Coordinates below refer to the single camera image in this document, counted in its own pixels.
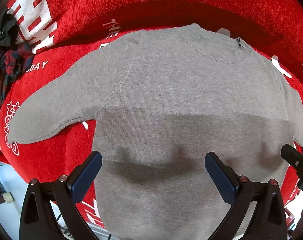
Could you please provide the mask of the red blanket with white print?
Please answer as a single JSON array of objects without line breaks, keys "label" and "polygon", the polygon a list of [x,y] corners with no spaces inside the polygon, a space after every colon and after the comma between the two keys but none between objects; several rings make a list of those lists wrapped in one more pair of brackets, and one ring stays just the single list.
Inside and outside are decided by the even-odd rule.
[{"label": "red blanket with white print", "polygon": [[95,122],[74,124],[31,145],[8,143],[9,121],[35,91],[64,74],[85,54],[138,29],[197,23],[228,29],[267,58],[278,57],[303,102],[303,7],[298,0],[9,0],[18,42],[35,53],[9,87],[0,108],[0,161],[24,181],[55,180],[91,151]]}]

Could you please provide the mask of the black jacket with zipper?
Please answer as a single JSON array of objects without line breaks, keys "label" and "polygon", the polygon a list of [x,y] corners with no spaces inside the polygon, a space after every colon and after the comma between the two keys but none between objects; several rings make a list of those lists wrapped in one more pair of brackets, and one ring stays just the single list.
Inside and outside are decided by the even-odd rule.
[{"label": "black jacket with zipper", "polygon": [[0,17],[0,46],[7,47],[15,44],[18,35],[16,18],[8,13]]}]

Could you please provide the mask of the grey knit sweater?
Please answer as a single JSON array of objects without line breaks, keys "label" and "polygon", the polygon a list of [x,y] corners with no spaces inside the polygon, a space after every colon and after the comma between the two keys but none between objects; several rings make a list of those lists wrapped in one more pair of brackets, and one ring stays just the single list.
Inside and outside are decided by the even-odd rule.
[{"label": "grey knit sweater", "polygon": [[228,211],[205,171],[215,152],[253,181],[282,182],[303,145],[298,92],[241,38],[197,24],[126,34],[33,93],[9,122],[30,144],[95,120],[100,217],[118,239],[207,239]]}]

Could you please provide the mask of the dark plaid clothes pile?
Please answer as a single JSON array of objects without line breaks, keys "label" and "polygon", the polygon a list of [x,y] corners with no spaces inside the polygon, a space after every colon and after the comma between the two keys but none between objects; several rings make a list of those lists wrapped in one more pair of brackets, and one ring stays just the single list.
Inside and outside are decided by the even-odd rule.
[{"label": "dark plaid clothes pile", "polygon": [[15,46],[0,47],[0,105],[12,86],[27,70],[34,59],[27,42]]}]

